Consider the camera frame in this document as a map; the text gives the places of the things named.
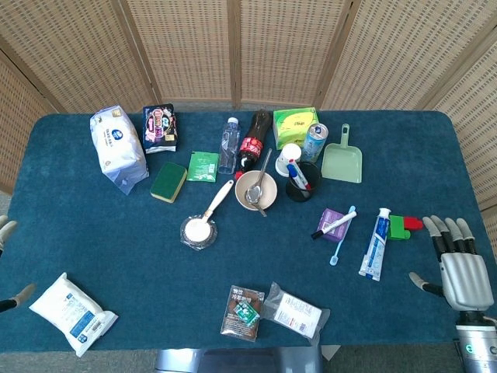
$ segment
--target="green toy block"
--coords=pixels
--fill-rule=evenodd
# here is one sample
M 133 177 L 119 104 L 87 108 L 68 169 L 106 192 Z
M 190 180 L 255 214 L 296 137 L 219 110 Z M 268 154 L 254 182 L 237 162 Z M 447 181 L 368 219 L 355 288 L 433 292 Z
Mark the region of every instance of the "green toy block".
M 388 239 L 410 239 L 411 232 L 404 229 L 404 217 L 390 215 L 390 227 L 388 228 Z

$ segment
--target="white bowl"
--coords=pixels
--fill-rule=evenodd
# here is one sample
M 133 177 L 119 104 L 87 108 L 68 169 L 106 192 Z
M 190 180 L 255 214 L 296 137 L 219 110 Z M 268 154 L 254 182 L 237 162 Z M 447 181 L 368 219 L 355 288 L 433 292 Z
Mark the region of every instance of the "white bowl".
M 245 207 L 247 210 L 257 211 L 247 200 L 245 199 L 245 192 L 249 187 L 255 184 L 257 178 L 259 177 L 259 170 L 255 169 L 253 171 L 248 171 L 240 176 L 240 179 L 235 184 L 235 195 L 240 205 Z M 276 181 L 271 177 L 270 174 L 264 173 L 261 183 L 262 196 L 259 200 L 259 206 L 265 210 L 271 206 L 276 199 L 278 194 L 278 188 L 276 186 Z

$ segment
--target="cola bottle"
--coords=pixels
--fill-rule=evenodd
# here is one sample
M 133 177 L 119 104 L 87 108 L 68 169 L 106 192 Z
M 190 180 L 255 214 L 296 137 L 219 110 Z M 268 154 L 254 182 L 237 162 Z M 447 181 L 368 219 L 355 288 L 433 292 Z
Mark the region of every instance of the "cola bottle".
M 249 171 L 257 162 L 264 147 L 264 138 L 267 130 L 271 127 L 273 116 L 269 111 L 256 111 L 252 117 L 252 125 L 240 145 L 240 168 L 235 174 L 238 180 L 243 173 Z

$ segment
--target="teal tablecloth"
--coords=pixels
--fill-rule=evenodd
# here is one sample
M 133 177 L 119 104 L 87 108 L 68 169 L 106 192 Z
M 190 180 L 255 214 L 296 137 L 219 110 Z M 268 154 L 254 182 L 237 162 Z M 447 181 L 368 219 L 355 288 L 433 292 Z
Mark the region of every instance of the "teal tablecloth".
M 30 304 L 67 271 L 103 308 L 120 316 L 93 346 L 98 350 L 307 345 L 303 337 L 267 320 L 261 321 L 255 343 L 219 334 L 230 286 L 267 293 L 272 281 L 332 310 L 322 343 L 450 341 L 457 313 L 408 278 L 415 270 L 440 282 L 426 231 L 388 242 L 381 282 L 357 273 L 379 207 L 420 218 L 466 218 L 490 281 L 497 284 L 452 123 L 436 112 L 319 113 L 330 130 L 328 142 L 339 142 L 342 124 L 350 124 L 349 143 L 363 152 L 361 184 L 323 180 L 310 201 L 293 202 L 284 192 L 286 180 L 274 169 L 279 152 L 273 152 L 269 173 L 278 197 L 268 217 L 242 208 L 231 192 L 214 213 L 216 242 L 203 252 L 184 246 L 179 242 L 182 221 L 203 213 L 228 176 L 217 175 L 216 183 L 185 182 L 174 204 L 151 197 L 151 184 L 166 161 L 188 166 L 191 151 L 216 152 L 230 116 L 239 118 L 245 133 L 249 112 L 180 113 L 178 151 L 148 155 L 150 177 L 129 196 L 100 172 L 89 133 L 91 115 L 40 119 L 12 198 L 9 217 L 19 221 L 19 228 L 0 260 L 0 295 L 14 295 L 33 281 L 38 289 Z M 130 117 L 140 134 L 141 115 Z M 263 155 L 268 147 L 274 147 L 271 131 Z M 314 242 L 310 234 L 326 207 L 347 212 L 351 204 L 358 216 L 338 266 L 331 267 L 336 244 Z M 70 349 L 56 328 L 26 306 L 1 314 L 0 331 L 2 352 Z

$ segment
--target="pen holder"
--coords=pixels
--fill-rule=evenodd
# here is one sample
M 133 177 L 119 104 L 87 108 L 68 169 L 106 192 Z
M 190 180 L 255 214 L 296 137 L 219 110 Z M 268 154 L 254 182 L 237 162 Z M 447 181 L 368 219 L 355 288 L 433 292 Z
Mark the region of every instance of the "pen holder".
M 319 187 L 319 183 L 321 182 L 321 170 L 314 164 L 310 162 L 298 162 L 298 166 L 300 167 L 302 173 L 307 179 L 309 185 L 311 186 L 310 190 L 301 189 L 297 186 L 295 181 L 289 177 L 287 180 L 287 186 L 285 191 L 287 192 L 287 196 L 290 199 L 296 202 L 305 202 L 306 200 L 311 199 L 317 187 Z

